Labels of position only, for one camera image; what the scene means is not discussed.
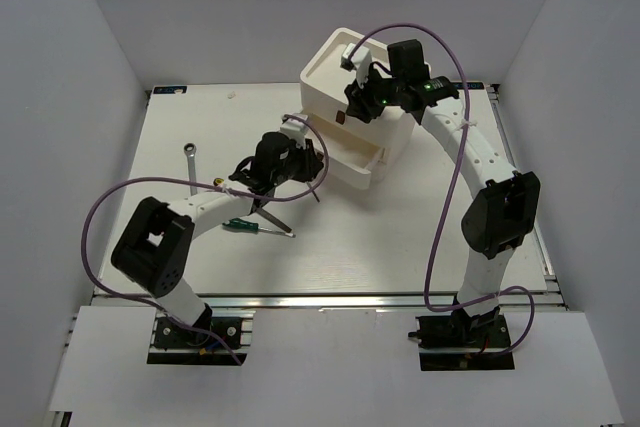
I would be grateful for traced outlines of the white drawer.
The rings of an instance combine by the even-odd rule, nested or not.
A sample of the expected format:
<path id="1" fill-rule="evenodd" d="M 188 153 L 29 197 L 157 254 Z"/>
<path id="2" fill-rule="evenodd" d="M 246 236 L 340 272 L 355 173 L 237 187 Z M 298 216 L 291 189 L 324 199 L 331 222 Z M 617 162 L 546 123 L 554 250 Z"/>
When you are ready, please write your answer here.
<path id="1" fill-rule="evenodd" d="M 310 120 L 326 144 L 329 174 L 355 189 L 367 190 L 384 149 L 318 116 Z"/>

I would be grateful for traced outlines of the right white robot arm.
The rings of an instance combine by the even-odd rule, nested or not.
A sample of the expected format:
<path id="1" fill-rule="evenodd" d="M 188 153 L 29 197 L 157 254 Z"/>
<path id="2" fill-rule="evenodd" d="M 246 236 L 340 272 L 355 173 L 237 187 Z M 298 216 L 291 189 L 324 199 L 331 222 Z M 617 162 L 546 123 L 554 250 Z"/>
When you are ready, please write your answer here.
<path id="1" fill-rule="evenodd" d="M 519 172 L 467 119 L 465 95 L 447 77 L 431 75 L 418 40 L 391 44 L 387 54 L 388 66 L 379 67 L 364 45 L 345 48 L 340 65 L 356 75 L 345 89 L 346 113 L 370 123 L 387 107 L 401 108 L 440 144 L 464 179 L 472 196 L 461 220 L 469 257 L 451 331 L 472 346 L 498 315 L 506 267 L 534 226 L 540 181 Z"/>

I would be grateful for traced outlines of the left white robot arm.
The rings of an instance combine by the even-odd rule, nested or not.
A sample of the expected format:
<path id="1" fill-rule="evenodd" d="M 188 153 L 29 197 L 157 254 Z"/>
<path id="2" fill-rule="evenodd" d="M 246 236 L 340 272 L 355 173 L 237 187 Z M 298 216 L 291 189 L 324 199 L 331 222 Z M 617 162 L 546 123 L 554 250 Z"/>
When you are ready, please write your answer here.
<path id="1" fill-rule="evenodd" d="M 184 279 L 191 243 L 234 219 L 250 216 L 275 200 L 289 181 L 309 184 L 324 170 L 313 140 L 283 131 L 264 134 L 255 154 L 227 182 L 182 200 L 140 201 L 111 254 L 111 264 L 178 321 L 177 334 L 199 346 L 211 334 L 211 308 Z"/>

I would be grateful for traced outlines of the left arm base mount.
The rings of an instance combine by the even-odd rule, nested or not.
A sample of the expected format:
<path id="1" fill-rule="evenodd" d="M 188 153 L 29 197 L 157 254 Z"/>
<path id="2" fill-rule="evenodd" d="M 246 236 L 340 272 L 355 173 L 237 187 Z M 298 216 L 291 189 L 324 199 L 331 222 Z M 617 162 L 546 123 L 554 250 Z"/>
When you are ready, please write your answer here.
<path id="1" fill-rule="evenodd" d="M 179 328 L 165 316 L 155 320 L 147 363 L 169 366 L 233 366 L 239 367 L 247 358 L 253 331 L 253 315 L 216 312 L 209 330 L 220 337 L 234 352 L 217 338 Z"/>

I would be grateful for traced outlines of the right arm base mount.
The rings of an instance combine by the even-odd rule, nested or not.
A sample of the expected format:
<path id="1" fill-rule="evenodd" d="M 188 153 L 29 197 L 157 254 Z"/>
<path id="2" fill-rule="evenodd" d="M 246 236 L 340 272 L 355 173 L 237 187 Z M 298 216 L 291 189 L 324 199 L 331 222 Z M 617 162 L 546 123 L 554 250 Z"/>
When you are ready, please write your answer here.
<path id="1" fill-rule="evenodd" d="M 465 334 L 449 316 L 421 316 L 417 328 L 407 335 L 418 346 L 420 369 L 424 372 L 511 371 L 511 337 L 503 315 L 489 325 Z"/>

